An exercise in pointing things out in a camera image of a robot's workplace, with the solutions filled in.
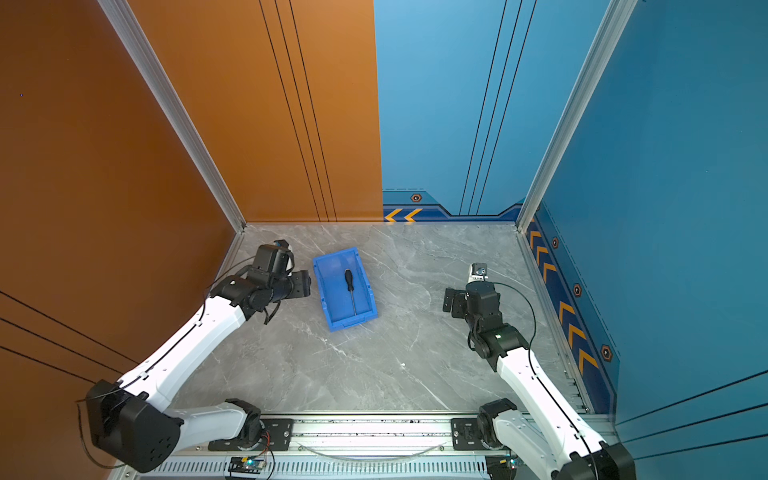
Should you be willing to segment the black handle screwdriver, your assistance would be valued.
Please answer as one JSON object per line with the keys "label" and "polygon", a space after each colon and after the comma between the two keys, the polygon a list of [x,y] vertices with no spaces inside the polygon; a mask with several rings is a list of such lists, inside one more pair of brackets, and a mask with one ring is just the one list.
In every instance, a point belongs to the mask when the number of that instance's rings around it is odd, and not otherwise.
{"label": "black handle screwdriver", "polygon": [[354,287],[354,276],[350,269],[346,269],[344,272],[344,279],[347,286],[347,291],[350,297],[350,302],[352,305],[352,311],[354,315],[357,315],[357,307],[356,307],[356,300],[355,300],[355,287]]}

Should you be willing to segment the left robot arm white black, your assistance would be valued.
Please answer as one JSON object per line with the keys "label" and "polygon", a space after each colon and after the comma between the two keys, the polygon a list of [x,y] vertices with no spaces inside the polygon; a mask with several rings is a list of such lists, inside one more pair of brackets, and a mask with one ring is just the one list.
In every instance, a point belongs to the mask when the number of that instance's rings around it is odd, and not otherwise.
{"label": "left robot arm white black", "polygon": [[114,383],[92,386],[78,408],[83,448],[96,447],[147,473],[173,453],[204,443],[244,451],[264,444],[261,411],[246,401],[229,398],[190,409],[170,405],[205,358],[254,314],[272,319],[282,301],[310,294],[309,272],[291,266],[246,266],[221,279],[200,310],[145,361]]}

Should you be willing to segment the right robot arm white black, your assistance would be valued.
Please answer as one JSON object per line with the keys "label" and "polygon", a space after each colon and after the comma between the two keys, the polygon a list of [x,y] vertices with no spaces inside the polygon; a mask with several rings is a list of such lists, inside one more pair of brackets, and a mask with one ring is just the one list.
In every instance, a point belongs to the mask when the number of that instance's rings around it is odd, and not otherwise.
{"label": "right robot arm white black", "polygon": [[503,320],[496,284],[473,281],[445,290],[443,310],[464,320],[468,346],[489,363],[527,412],[500,399],[483,405],[478,427],[489,447],[507,448],[538,479],[635,479],[635,461],[620,443],[609,444],[565,399],[526,340]]}

